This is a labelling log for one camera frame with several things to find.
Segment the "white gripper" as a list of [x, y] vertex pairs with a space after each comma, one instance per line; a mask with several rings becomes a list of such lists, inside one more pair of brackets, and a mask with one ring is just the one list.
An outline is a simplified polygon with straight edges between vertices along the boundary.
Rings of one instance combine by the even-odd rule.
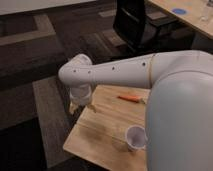
[[71, 115], [74, 114], [76, 110], [76, 105], [85, 106], [91, 109], [94, 113], [96, 113], [96, 108], [94, 105], [89, 104], [92, 100], [92, 90], [89, 85], [81, 85], [79, 87], [71, 87], [70, 88], [70, 100], [74, 104], [70, 104], [69, 113]]

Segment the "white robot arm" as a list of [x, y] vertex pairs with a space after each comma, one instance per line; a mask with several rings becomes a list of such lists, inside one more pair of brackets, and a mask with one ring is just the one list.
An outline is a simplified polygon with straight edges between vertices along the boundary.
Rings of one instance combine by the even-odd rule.
[[58, 76], [78, 105], [91, 101], [94, 85], [149, 89], [148, 171], [213, 171], [212, 54], [160, 52], [96, 65], [78, 54]]

